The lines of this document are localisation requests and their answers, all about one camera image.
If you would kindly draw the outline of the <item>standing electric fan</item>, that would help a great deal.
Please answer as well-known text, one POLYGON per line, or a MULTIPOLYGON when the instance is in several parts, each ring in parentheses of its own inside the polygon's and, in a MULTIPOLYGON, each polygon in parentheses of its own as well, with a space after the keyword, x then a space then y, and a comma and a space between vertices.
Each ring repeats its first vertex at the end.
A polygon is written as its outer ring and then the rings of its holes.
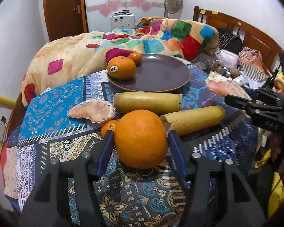
POLYGON ((180 19, 183 3, 183 0, 164 0, 165 17, 168 19, 180 19))

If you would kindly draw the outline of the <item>patterned blue tablecloth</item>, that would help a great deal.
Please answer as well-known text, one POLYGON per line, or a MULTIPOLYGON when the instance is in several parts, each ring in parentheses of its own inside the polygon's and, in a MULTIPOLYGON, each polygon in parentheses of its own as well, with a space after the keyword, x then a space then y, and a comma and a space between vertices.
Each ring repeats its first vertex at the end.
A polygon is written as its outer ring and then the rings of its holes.
MULTIPOLYGON (((195 151, 213 160, 231 158, 243 173, 248 171, 249 159, 255 153, 258 130, 244 114, 223 103, 223 98, 209 91, 205 85, 207 75, 194 65, 188 65, 191 80, 177 93, 182 94, 182 109, 190 110, 219 105, 226 111, 221 128, 184 136, 191 142, 201 136, 195 151)), ((46 91, 36 97, 28 107, 24 121, 12 132, 2 152, 4 194, 13 207, 22 210, 35 181, 46 169, 50 159, 74 160, 82 153, 92 155, 93 148, 100 155, 100 169, 105 175, 95 182, 99 203, 105 210, 108 226, 176 226, 185 205, 185 193, 169 170, 166 161, 146 174, 125 172, 113 147, 101 144, 101 124, 88 124, 67 116, 75 104, 90 99, 113 101, 121 92, 108 82, 106 71, 90 74, 46 91)))

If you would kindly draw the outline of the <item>colourful patchwork blanket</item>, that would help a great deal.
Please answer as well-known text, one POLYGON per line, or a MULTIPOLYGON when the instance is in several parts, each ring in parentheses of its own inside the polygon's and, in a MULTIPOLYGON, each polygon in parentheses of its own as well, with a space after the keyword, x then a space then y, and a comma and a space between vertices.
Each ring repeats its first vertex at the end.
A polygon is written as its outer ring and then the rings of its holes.
POLYGON ((143 17, 135 29, 92 31, 46 43, 32 59, 22 80, 24 107, 48 88, 106 69, 116 56, 154 53, 194 60, 218 49, 218 30, 204 23, 143 17))

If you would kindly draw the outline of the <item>wooden headboard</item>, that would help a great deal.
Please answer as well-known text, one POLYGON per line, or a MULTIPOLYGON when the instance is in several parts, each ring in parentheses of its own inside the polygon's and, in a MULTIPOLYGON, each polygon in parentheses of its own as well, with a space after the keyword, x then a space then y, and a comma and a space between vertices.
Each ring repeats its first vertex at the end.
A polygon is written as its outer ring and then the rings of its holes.
POLYGON ((263 63, 268 70, 275 67, 279 54, 284 53, 281 48, 270 36, 260 29, 230 15, 200 9, 194 7, 193 20, 208 24, 216 29, 226 28, 228 32, 235 34, 242 40, 242 46, 259 51, 263 58, 263 63))

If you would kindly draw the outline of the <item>dark purple plate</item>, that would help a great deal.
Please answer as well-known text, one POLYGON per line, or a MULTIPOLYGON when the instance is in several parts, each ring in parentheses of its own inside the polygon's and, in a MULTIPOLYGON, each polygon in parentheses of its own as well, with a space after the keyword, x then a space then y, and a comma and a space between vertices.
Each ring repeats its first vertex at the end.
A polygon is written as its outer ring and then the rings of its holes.
POLYGON ((129 80, 108 77, 111 84, 132 92, 170 92, 184 86, 191 73, 181 58, 160 54, 144 54, 129 80))

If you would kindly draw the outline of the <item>small orange tangerine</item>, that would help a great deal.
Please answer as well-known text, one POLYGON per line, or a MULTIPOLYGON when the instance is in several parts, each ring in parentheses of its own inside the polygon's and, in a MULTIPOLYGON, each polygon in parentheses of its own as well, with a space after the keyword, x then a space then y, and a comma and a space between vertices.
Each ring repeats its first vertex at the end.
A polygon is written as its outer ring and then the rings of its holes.
POLYGON ((132 52, 128 56, 128 58, 132 59, 136 65, 141 64, 142 59, 143 59, 142 55, 140 53, 138 53, 138 52, 132 52))

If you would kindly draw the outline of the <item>sliding wardrobe with hearts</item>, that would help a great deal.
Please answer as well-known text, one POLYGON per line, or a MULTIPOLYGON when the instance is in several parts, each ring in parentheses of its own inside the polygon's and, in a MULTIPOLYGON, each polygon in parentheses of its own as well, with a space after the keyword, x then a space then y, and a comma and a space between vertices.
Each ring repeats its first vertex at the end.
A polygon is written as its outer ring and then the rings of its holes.
POLYGON ((111 17, 129 10, 139 23, 143 17, 165 15, 164 0, 85 0, 88 31, 111 31, 111 17))

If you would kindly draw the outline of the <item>brown wooden door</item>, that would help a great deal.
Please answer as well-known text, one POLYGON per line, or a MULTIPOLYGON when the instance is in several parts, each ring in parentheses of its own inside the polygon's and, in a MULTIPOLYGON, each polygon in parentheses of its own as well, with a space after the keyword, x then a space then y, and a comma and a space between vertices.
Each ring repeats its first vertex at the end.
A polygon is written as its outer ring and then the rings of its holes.
POLYGON ((43 0, 50 41, 88 32, 84 0, 43 0))

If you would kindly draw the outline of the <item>black striped bag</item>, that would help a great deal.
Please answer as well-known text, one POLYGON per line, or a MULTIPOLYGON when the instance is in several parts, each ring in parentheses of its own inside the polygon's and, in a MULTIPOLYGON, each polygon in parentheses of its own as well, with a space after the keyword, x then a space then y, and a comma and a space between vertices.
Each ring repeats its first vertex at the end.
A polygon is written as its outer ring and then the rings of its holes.
POLYGON ((238 55, 241 52, 243 42, 233 33, 230 33, 226 28, 219 28, 218 47, 221 50, 226 50, 238 55))

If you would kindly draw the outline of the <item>white case with bottles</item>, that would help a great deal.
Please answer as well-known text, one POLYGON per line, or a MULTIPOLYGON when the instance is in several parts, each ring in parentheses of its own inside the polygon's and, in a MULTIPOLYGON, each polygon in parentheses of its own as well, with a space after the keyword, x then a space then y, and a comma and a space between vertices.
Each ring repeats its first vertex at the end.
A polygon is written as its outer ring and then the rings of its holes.
POLYGON ((136 27, 135 14, 128 9, 116 12, 110 17, 111 30, 134 29, 136 27))

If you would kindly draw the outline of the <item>pink pillow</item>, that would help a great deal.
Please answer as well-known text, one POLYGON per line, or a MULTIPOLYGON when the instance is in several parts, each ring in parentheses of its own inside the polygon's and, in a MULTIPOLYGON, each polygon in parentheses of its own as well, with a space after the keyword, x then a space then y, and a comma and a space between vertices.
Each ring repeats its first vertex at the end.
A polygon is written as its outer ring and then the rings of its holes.
POLYGON ((226 67, 229 70, 237 67, 237 63, 239 62, 238 55, 225 49, 217 50, 215 55, 218 58, 218 63, 220 66, 226 67))

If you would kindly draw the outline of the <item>large orange with sticker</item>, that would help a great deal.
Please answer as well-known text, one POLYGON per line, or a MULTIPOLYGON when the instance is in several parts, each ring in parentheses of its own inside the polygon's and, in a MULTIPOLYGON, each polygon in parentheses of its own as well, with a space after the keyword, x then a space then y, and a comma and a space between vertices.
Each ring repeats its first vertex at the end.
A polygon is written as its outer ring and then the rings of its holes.
POLYGON ((108 62, 107 71, 113 79, 127 80, 135 75, 136 64, 128 57, 117 56, 108 62))

